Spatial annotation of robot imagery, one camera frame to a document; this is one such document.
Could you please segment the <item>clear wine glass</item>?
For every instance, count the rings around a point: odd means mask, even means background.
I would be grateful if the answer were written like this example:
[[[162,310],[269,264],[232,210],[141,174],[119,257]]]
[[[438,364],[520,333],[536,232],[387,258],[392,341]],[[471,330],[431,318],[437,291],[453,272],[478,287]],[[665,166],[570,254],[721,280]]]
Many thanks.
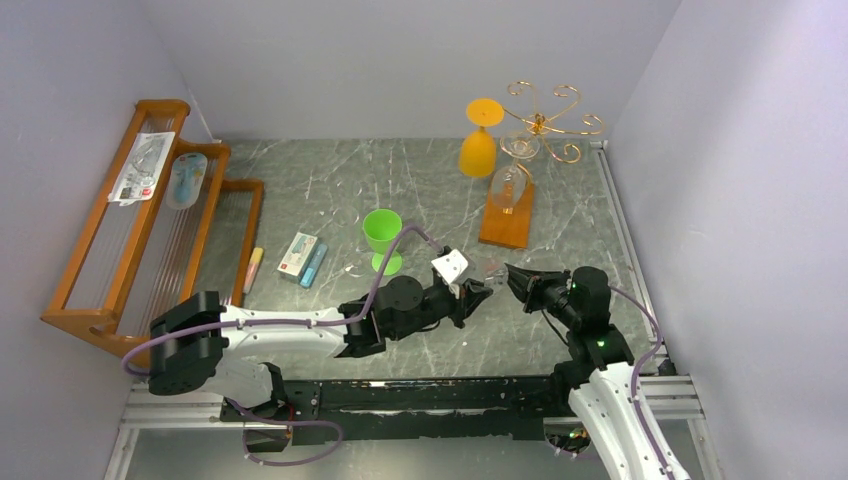
[[[500,139],[500,148],[511,158],[511,163],[494,174],[489,194],[493,204],[509,215],[532,183],[531,175],[522,162],[533,159],[540,144],[531,133],[513,132]]]
[[[504,284],[508,277],[505,263],[499,259],[486,258],[478,262],[481,277],[485,283]]]

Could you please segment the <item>green plastic wine glass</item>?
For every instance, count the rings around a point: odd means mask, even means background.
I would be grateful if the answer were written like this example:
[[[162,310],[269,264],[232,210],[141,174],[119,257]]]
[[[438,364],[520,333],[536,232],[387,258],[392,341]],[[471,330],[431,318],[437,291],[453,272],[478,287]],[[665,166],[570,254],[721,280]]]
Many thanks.
[[[371,267],[378,271],[393,240],[403,228],[401,217],[390,209],[376,209],[368,213],[363,221],[363,232],[373,250]]]

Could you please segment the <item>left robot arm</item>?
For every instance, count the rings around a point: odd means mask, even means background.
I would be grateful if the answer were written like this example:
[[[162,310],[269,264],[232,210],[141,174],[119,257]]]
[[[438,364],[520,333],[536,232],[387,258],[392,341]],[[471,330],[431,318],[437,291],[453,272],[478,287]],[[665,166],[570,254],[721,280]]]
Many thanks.
[[[282,372],[252,357],[276,352],[319,358],[375,355],[385,351],[387,341],[429,331],[444,318],[463,327],[492,294],[473,279],[448,286],[435,278],[424,288],[415,278],[400,276],[337,308],[268,312],[224,306],[218,292],[203,291],[153,321],[149,390],[158,396],[217,393],[271,420],[286,405]]]

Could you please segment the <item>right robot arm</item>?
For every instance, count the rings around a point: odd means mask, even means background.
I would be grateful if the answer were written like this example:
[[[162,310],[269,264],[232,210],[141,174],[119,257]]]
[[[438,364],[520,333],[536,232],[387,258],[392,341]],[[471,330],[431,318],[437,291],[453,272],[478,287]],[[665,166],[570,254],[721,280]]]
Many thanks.
[[[601,269],[507,268],[507,285],[526,313],[540,312],[567,330],[570,360],[555,366],[543,390],[513,403],[525,416],[574,414],[613,479],[687,479],[647,405],[636,359],[612,324],[613,289]]]

